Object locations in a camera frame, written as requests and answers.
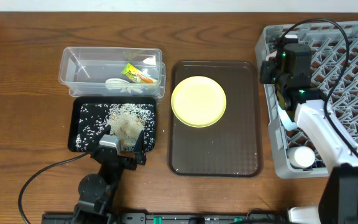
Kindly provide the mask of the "white bowl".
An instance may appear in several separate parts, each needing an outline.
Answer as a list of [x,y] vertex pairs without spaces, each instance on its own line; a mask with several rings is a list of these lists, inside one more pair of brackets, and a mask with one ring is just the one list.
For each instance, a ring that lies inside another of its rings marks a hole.
[[290,119],[288,113],[281,106],[277,106],[277,109],[281,124],[287,131],[293,131],[298,128],[297,124]]

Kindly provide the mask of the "white cup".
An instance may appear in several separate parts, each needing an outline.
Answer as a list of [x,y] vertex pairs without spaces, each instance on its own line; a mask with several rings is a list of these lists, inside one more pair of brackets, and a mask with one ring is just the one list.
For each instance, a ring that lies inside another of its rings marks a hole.
[[287,156],[292,166],[301,169],[311,167],[315,162],[314,151],[307,146],[291,147]]

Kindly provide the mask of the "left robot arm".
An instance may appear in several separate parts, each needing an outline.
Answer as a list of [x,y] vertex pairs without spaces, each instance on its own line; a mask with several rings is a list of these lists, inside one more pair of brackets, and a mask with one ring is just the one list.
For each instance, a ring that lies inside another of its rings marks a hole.
[[110,126],[106,126],[87,146],[91,158],[101,164],[97,174],[85,176],[79,183],[78,203],[75,205],[72,224],[108,224],[120,223],[118,213],[111,210],[114,195],[125,169],[136,170],[145,165],[144,132],[141,131],[134,146],[134,157],[121,156],[118,147],[119,138],[110,135]]

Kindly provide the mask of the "white napkin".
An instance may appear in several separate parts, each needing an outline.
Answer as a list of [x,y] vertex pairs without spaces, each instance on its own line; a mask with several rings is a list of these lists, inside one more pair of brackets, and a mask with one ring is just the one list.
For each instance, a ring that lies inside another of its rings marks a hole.
[[108,90],[108,95],[139,95],[146,91],[144,86],[120,78],[107,79],[105,87]]

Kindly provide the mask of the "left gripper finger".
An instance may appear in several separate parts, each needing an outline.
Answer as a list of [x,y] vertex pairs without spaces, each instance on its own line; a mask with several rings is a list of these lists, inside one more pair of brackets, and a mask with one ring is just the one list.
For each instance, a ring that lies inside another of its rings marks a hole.
[[109,142],[109,133],[111,130],[111,126],[107,125],[95,138],[94,138],[94,144],[96,146],[102,145],[102,146],[111,146],[111,143]]
[[141,131],[137,138],[136,144],[133,148],[136,163],[144,166],[146,163],[145,145],[144,145],[144,131]]

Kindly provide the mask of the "yellow plate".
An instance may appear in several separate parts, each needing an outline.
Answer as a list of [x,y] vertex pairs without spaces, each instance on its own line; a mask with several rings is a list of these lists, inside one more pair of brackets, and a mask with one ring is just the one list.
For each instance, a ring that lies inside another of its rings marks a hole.
[[212,78],[193,76],[182,80],[171,96],[176,118],[193,128],[205,128],[219,121],[227,106],[222,86]]

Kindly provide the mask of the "green snack wrapper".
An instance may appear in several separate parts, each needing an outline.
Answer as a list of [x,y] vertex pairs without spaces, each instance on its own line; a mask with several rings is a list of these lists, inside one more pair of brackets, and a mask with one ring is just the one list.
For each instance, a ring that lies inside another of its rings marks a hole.
[[155,84],[157,82],[156,79],[144,74],[130,63],[126,64],[121,73],[135,83]]

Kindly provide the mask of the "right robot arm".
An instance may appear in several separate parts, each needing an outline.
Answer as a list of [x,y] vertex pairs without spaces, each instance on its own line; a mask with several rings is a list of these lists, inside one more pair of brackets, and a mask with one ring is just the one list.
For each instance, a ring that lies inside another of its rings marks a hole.
[[338,121],[328,97],[311,83],[311,49],[278,43],[276,55],[263,61],[260,81],[273,84],[275,97],[310,139],[329,172],[317,206],[293,207],[289,223],[358,223],[358,145]]

